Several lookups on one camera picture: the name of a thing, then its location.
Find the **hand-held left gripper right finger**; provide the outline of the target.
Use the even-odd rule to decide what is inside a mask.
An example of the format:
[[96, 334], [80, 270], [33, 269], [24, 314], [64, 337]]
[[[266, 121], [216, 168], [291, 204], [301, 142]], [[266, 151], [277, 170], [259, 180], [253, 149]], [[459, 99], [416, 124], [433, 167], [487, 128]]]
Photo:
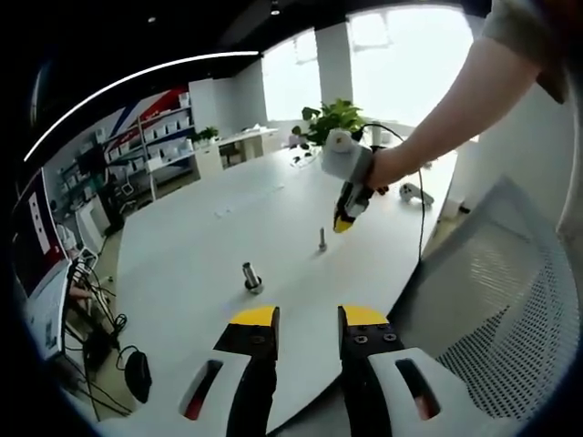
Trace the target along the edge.
[[338, 307], [341, 385], [352, 436], [477, 436], [483, 413], [465, 384], [405, 348], [380, 312]]

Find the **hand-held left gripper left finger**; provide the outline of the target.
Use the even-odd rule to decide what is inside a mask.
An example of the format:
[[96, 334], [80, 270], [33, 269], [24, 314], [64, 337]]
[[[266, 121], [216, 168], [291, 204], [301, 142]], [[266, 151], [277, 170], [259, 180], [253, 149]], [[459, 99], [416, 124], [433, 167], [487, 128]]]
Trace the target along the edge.
[[199, 435], [264, 436], [277, 385], [280, 309], [244, 310], [227, 324], [179, 404]]

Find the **person's right hand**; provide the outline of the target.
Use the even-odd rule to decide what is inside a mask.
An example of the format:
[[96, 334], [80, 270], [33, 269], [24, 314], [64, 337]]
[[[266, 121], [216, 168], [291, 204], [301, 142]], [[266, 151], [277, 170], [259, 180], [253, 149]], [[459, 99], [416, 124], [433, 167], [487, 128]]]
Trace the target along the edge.
[[414, 172], [405, 146], [378, 148], [373, 153], [373, 165], [367, 186], [376, 191], [386, 191], [394, 182]]

